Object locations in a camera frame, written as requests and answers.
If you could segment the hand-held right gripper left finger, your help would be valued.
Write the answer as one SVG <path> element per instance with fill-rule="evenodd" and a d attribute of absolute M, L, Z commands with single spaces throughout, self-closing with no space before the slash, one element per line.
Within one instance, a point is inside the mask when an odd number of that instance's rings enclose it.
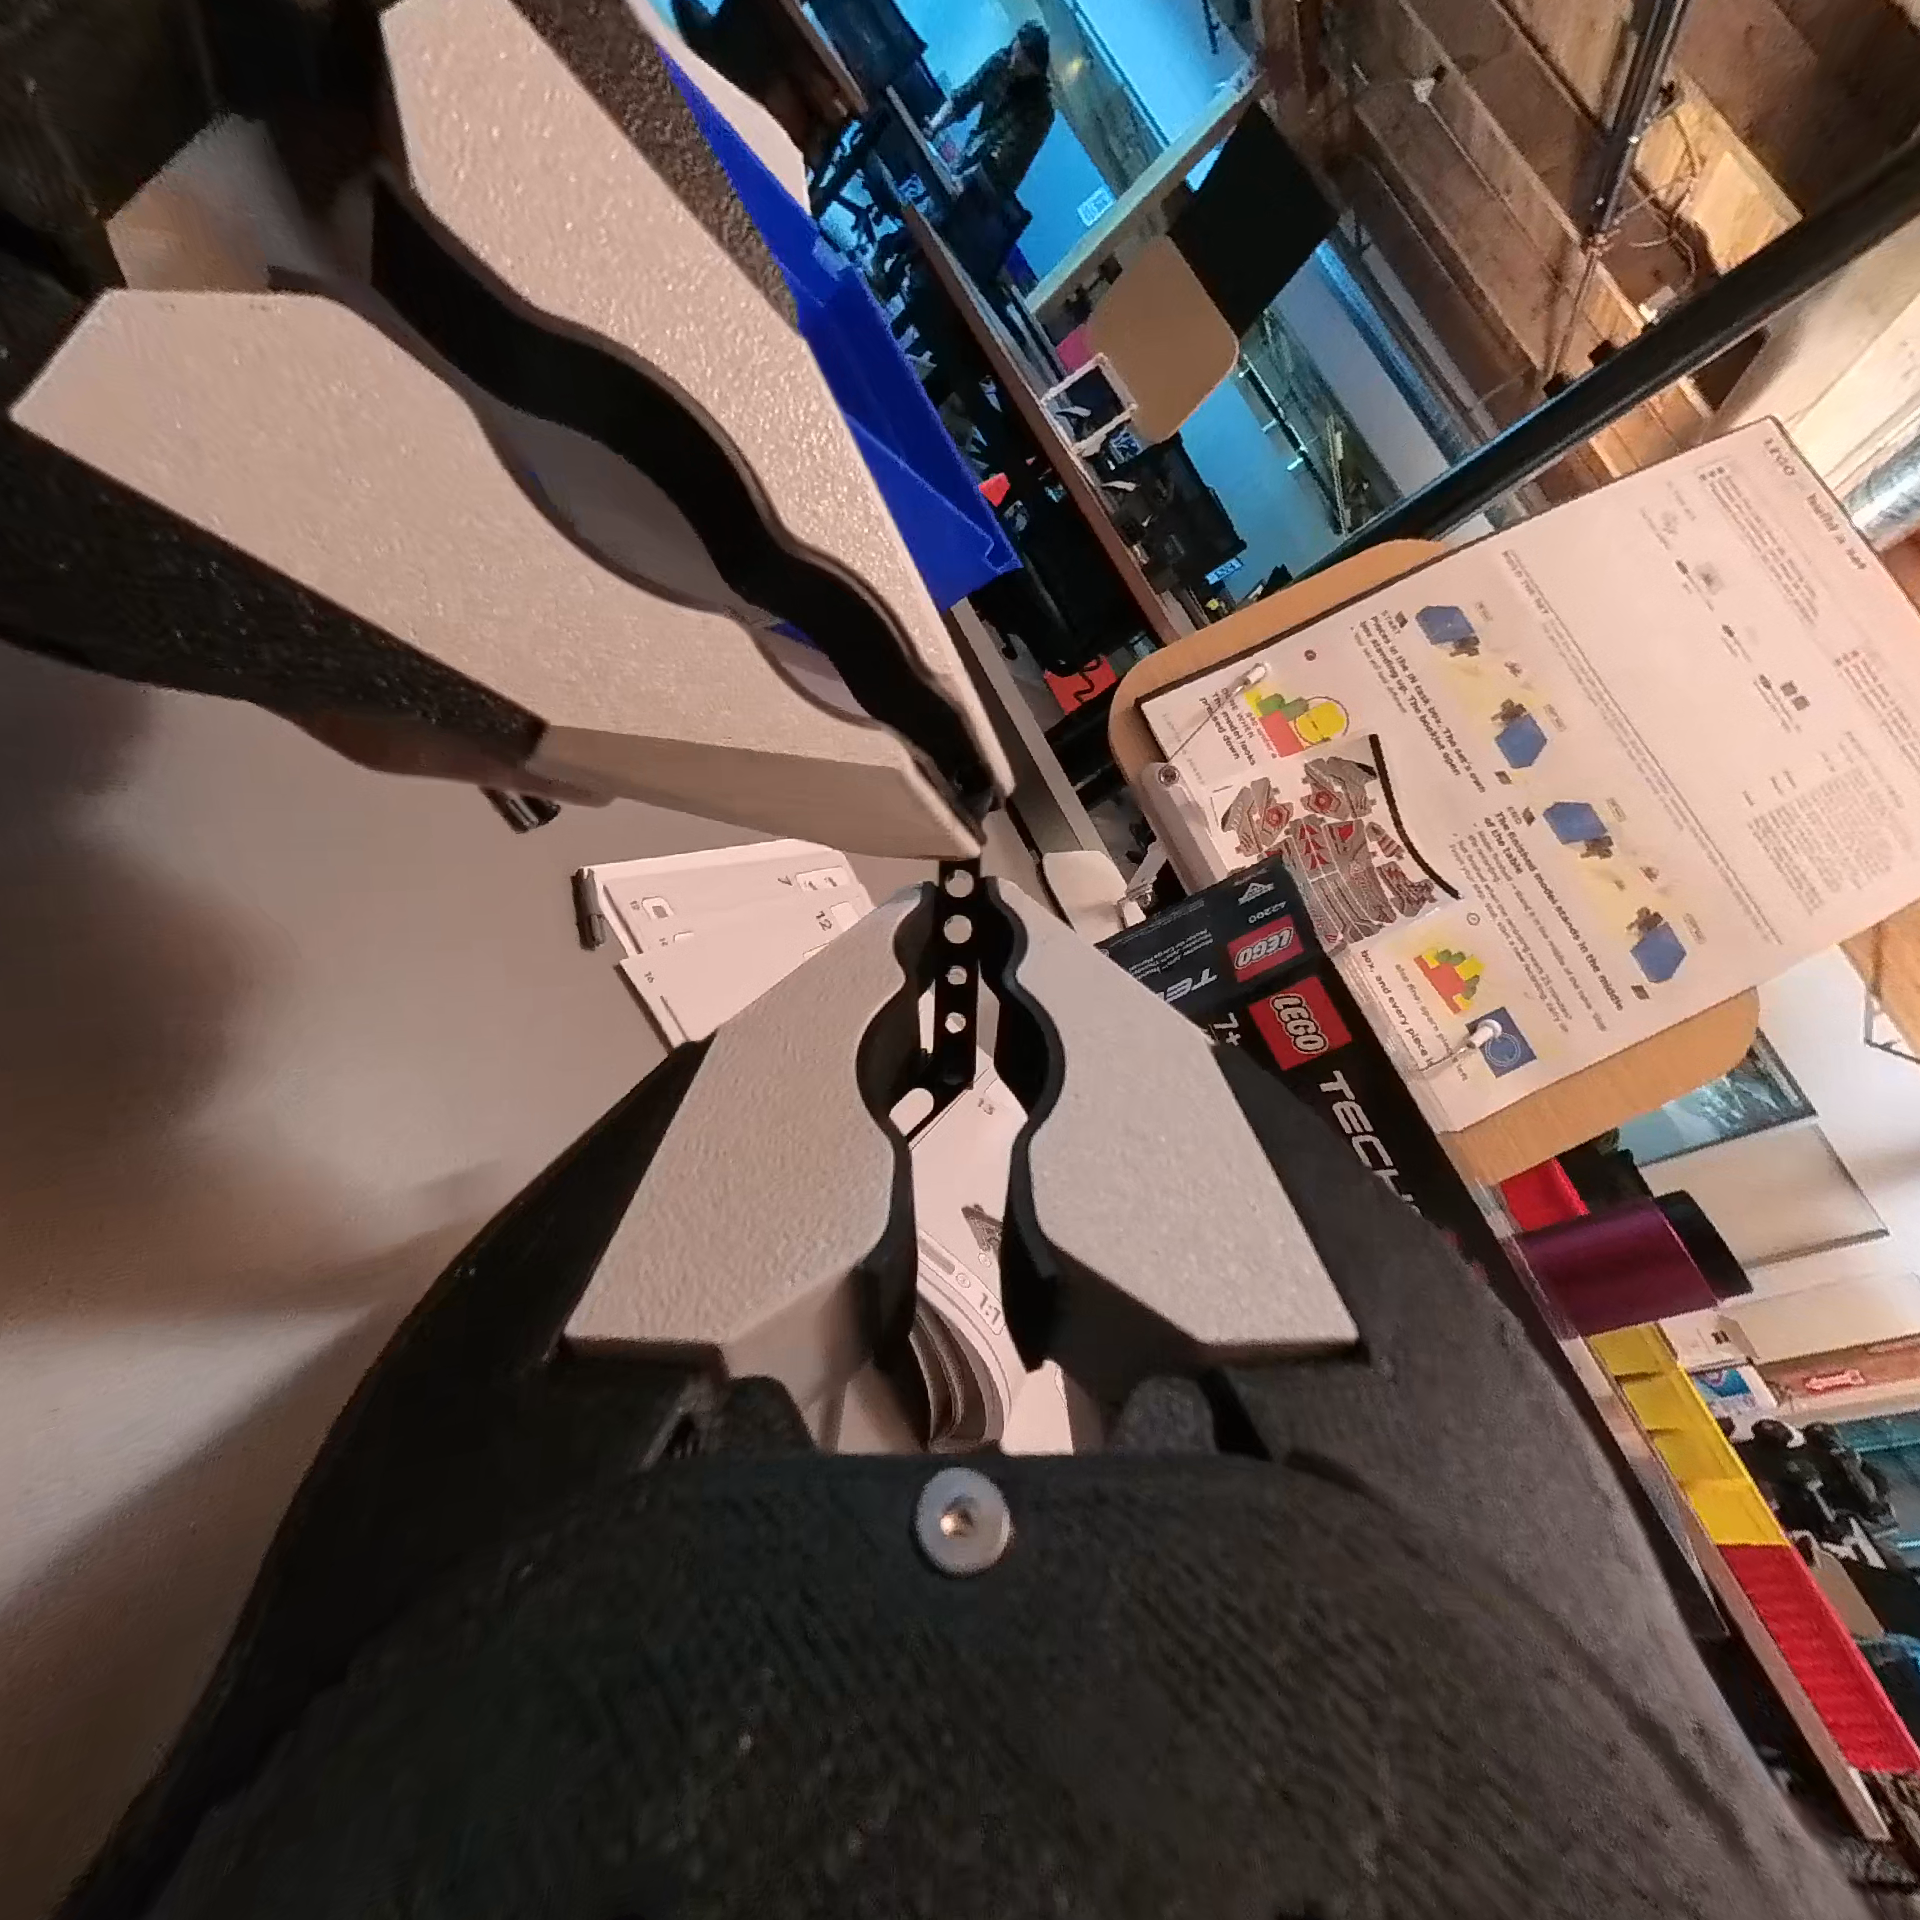
<path fill-rule="evenodd" d="M 921 1080 L 931 923 L 931 884 L 902 888 L 713 1034 L 572 1344 L 722 1373 L 905 1356 L 918 1242 L 894 1109 Z"/>

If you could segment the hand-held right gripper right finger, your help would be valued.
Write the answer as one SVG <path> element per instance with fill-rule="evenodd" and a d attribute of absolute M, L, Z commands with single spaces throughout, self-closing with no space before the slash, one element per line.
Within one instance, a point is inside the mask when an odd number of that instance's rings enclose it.
<path fill-rule="evenodd" d="M 1023 1112 L 999 1243 L 1028 1364 L 1215 1370 L 1358 1346 L 1214 1045 L 1015 884 L 996 1071 Z"/>

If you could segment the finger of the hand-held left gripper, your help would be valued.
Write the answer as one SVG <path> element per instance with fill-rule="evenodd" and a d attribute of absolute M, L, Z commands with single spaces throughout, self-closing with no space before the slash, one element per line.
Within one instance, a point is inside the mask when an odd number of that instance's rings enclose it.
<path fill-rule="evenodd" d="M 835 743 L 778 802 L 1001 802 L 1009 762 L 911 536 L 972 528 L 829 384 L 902 403 L 954 447 L 862 283 L 629 5 L 406 3 L 380 13 L 405 188 L 375 276 L 454 368 L 585 434 L 671 498 L 726 589 L 797 635 L 843 694 L 774 669 L 764 708 Z"/>
<path fill-rule="evenodd" d="M 539 779 L 850 852 L 979 852 L 899 734 L 820 704 L 732 615 L 589 558 L 467 399 L 345 304 L 103 294 L 12 418 L 531 714 Z"/>

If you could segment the black toy beam with holes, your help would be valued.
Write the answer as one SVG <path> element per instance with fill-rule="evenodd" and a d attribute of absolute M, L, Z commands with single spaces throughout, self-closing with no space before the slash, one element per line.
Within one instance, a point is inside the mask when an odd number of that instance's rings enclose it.
<path fill-rule="evenodd" d="M 862 1042 L 865 1090 L 902 1146 L 975 1080 L 980 1060 L 980 908 L 979 858 L 946 860 L 934 880 L 908 893 L 894 934 L 900 984 Z"/>

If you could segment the black toy box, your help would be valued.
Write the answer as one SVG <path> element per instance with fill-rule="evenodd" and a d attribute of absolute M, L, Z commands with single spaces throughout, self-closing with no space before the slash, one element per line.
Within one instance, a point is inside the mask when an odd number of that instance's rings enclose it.
<path fill-rule="evenodd" d="M 1462 1256 L 1477 1267 L 1499 1256 L 1481 1204 L 1337 975 L 1281 854 L 1098 946 L 1215 1045 L 1273 1071 Z"/>

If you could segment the white instruction booklet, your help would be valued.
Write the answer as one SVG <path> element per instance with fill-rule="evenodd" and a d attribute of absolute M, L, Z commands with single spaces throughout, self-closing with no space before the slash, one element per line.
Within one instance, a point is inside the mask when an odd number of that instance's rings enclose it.
<path fill-rule="evenodd" d="M 615 952 L 671 1047 L 707 1040 L 873 911 L 849 858 L 801 838 L 607 862 L 579 871 L 573 893 L 588 946 Z M 926 1092 L 895 1103 L 918 1228 L 908 1373 L 918 1394 L 900 1402 L 924 1404 L 932 1452 L 1071 1450 L 1058 1366 L 1028 1370 L 1001 1315 L 1005 1160 L 1021 1120 L 985 1051 L 943 1111 Z"/>

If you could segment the blue storage bin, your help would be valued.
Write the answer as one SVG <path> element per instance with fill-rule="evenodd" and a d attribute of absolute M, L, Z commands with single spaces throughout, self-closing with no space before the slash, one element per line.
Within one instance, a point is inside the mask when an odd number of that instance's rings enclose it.
<path fill-rule="evenodd" d="M 1020 568 L 974 474 L 858 267 L 797 199 L 801 150 L 686 42 L 650 27 L 797 309 L 797 328 L 937 607 Z"/>

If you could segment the white board stand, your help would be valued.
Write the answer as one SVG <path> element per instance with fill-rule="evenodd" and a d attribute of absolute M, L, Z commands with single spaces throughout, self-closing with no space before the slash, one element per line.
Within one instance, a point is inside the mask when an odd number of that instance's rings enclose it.
<path fill-rule="evenodd" d="M 1177 763 L 1148 762 L 1137 779 L 1137 802 L 1175 880 L 1189 893 L 1204 892 L 1251 864 L 1214 822 Z"/>

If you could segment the wooden board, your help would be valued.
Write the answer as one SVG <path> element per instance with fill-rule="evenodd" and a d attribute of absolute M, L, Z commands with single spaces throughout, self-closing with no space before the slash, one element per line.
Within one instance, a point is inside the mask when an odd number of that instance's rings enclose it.
<path fill-rule="evenodd" d="M 1143 707 L 1220 664 L 1268 661 L 1285 643 L 1311 627 L 1343 618 L 1348 607 L 1405 575 L 1426 568 L 1454 549 L 1438 540 L 1398 536 L 1374 543 L 1348 559 L 1283 587 L 1262 602 L 1190 630 L 1132 664 L 1117 682 L 1109 716 L 1110 754 L 1143 814 L 1165 844 L 1180 883 L 1190 892 L 1211 880 L 1210 854 L 1187 827 L 1170 827 L 1149 763 L 1162 758 Z M 1455 1170 L 1477 1183 L 1502 1183 L 1570 1147 L 1649 1112 L 1674 1098 L 1732 1070 L 1759 1034 L 1759 992 L 1746 989 L 1713 1007 L 1668 1024 L 1662 1034 L 1572 1071 L 1540 1092 L 1479 1120 L 1462 1132 L 1438 1132 Z"/>

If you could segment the maroon cylinder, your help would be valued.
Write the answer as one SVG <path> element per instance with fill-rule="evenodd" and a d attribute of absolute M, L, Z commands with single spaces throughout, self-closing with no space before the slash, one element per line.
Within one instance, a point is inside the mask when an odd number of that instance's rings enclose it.
<path fill-rule="evenodd" d="M 1687 1191 L 1663 1191 L 1518 1236 L 1519 1259 L 1580 1336 L 1714 1311 L 1753 1292 L 1734 1250 Z"/>

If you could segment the tan chair back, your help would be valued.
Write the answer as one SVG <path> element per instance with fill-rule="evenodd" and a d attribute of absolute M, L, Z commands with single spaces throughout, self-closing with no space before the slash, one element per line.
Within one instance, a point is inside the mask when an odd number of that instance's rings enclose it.
<path fill-rule="evenodd" d="M 1132 395 L 1132 427 L 1145 446 L 1175 439 L 1241 356 L 1239 336 L 1164 232 L 1093 302 L 1089 348 Z"/>

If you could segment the yellow storage bin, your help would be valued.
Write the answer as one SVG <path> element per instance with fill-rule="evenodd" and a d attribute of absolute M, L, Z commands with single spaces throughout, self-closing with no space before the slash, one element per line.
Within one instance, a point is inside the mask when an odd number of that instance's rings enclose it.
<path fill-rule="evenodd" d="M 1658 1325 L 1586 1335 L 1601 1370 L 1716 1547 L 1788 1547 L 1788 1534 L 1745 1467 L 1732 1440 Z"/>

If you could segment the black monitor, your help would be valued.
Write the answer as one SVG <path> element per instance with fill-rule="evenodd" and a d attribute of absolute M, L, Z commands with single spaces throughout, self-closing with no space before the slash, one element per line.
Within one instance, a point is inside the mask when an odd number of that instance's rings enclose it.
<path fill-rule="evenodd" d="M 1273 117 L 1247 104 L 1167 237 L 1235 339 L 1245 339 L 1330 237 L 1337 205 Z"/>

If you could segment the printed instruction sheet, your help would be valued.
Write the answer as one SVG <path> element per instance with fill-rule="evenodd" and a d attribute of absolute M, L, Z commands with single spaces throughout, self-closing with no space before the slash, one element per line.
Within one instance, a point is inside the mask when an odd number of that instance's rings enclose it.
<path fill-rule="evenodd" d="M 1450 1133 L 1915 903 L 1915 606 L 1775 418 L 1143 716 Z"/>

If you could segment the black frame bar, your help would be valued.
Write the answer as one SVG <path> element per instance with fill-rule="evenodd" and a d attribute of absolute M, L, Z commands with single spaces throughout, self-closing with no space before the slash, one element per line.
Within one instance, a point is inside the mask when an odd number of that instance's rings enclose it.
<path fill-rule="evenodd" d="M 1547 398 L 1468 460 L 1370 519 L 1356 535 L 1308 566 L 1330 566 L 1391 540 L 1442 536 L 1497 506 L 1583 442 L 1750 333 L 1775 323 L 1810 292 L 1907 229 L 1918 212 L 1918 140 L 1845 186 L 1836 199 L 1778 232 L 1749 261 L 1718 276 L 1649 326 L 1590 373 Z"/>

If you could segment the silver ribbed duct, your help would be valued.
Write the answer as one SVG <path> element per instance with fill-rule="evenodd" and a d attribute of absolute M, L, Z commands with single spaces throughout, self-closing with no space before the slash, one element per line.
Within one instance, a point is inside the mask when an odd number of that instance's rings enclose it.
<path fill-rule="evenodd" d="M 1908 439 L 1858 475 L 1845 492 L 1842 507 L 1858 535 L 1879 554 L 1907 542 L 1918 531 L 1920 446 Z"/>

